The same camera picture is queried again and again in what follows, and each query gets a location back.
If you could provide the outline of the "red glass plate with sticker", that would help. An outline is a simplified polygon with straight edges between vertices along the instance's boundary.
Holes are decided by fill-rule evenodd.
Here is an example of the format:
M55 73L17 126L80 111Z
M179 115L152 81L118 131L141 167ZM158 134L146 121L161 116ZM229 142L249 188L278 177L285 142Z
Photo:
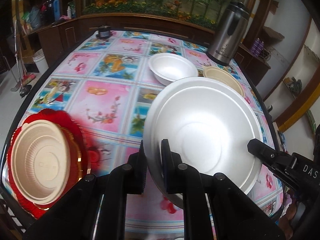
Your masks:
M83 133L79 125L74 122L68 113L65 111L55 111L53 109L43 109L39 113L31 114L27 116L22 124L28 124L36 120L47 120L51 121L62 128L63 133L67 136L67 141L71 147L71 171L67 180L66 187L63 193L66 193L71 187L73 187L82 177L87 174L89 169L88 155L85 147L85 140ZM7 165L8 165L8 178L9 184L16 194L17 202L20 204L22 209L29 213L33 218L39 219L46 211L54 204L48 205L36 205L31 201L27 200L18 190L16 183L12 177L12 165L10 163L12 156L12 147L17 139L17 136L21 132L22 126L18 126L13 132L9 148L7 151Z

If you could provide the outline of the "small beige plastic bowl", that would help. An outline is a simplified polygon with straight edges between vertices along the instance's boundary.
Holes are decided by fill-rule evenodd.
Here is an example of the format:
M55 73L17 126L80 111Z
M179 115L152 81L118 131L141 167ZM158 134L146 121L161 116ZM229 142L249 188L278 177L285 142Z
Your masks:
M240 83L231 74L218 67L207 67L203 70L203 76L224 83L238 92L243 98L245 97L244 89Z

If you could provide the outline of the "stainless steel thermos jug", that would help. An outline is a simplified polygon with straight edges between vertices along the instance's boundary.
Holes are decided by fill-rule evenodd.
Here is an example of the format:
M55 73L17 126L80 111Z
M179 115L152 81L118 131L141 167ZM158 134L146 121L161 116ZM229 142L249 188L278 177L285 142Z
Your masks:
M215 63L229 65L246 31L250 13L245 5L232 1L225 9L206 55Z

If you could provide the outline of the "wall shelf unit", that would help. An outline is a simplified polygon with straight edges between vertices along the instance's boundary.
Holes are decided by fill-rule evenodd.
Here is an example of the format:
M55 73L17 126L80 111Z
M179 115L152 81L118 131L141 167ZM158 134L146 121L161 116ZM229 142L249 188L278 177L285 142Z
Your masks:
M311 131L314 132L315 113L311 107L318 99L319 29L313 18L310 18L295 60L264 97L264 103L273 107L272 120L281 132L290 129L301 118L307 119Z

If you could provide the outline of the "small white foam bowl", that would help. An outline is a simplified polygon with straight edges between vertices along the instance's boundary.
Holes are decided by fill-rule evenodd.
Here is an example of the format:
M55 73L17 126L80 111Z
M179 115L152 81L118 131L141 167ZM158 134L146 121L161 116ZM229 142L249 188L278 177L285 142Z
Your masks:
M158 82L167 86L187 77L198 77L199 72L188 59L171 53L159 53L151 56L148 67Z

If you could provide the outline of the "large beige plastic bowl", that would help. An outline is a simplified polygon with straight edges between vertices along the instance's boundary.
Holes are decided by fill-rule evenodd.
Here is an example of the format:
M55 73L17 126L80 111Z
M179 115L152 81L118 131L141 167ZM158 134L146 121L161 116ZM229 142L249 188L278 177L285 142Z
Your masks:
M48 205L64 191L71 158L62 130L51 121L23 124L12 146L12 177L24 198Z

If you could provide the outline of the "white plastic bucket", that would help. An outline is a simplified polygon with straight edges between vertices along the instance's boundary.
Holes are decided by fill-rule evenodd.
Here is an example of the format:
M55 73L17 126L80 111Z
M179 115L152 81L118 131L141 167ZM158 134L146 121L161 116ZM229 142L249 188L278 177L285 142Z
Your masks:
M47 71L47 69L49 68L46 57L45 57L42 49L38 50L33 55L33 61L36 64L37 69L40 74L44 74Z

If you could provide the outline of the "dark wooden cabinet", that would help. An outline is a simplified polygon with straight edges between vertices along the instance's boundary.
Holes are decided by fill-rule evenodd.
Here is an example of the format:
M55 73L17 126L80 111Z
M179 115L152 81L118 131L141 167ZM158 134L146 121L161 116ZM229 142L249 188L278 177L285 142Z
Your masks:
M250 13L242 42L250 46L261 31L272 0L249 0ZM209 46L215 29L208 29L175 18L138 13L107 12L84 14L84 0L11 0L12 19L18 20L25 59L38 48L50 66L76 43L101 25L112 29L150 31L172 35Z

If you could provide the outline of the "small black jar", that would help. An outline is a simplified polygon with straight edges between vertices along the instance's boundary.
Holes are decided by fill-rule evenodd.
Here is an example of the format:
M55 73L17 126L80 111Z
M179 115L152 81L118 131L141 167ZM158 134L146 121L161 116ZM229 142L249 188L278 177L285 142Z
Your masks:
M101 25L98 27L97 38L106 40L112 36L111 27L109 25Z

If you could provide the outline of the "large white foam bowl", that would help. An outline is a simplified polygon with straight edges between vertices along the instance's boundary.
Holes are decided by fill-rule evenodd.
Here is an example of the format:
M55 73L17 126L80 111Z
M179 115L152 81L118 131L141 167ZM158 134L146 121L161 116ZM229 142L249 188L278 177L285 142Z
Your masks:
M165 192L161 142L200 173L225 174L243 193L259 176L261 161L250 154L250 140L262 140L258 119L227 85L188 77L165 87L153 100L144 123L143 145L153 181Z

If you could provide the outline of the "colourful patterned tablecloth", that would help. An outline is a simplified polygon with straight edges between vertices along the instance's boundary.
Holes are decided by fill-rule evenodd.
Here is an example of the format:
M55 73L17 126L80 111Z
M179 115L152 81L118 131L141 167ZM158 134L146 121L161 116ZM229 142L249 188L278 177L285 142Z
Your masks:
M93 34L67 52L44 81L35 84L35 95L25 98L21 117L12 122L13 131L44 109L65 111L81 128L91 172L108 174L138 150L146 114L164 88L149 69L148 59L157 53L172 53L190 60L200 74L213 66L231 74L257 117L263 142L274 147L261 99L236 61L223 67L205 51L201 45L157 34L116 30L108 41L98 41ZM269 217L283 211L283 186L264 166L249 197ZM183 238L182 209L163 196L150 174L144 194L129 195L127 202L126 239Z

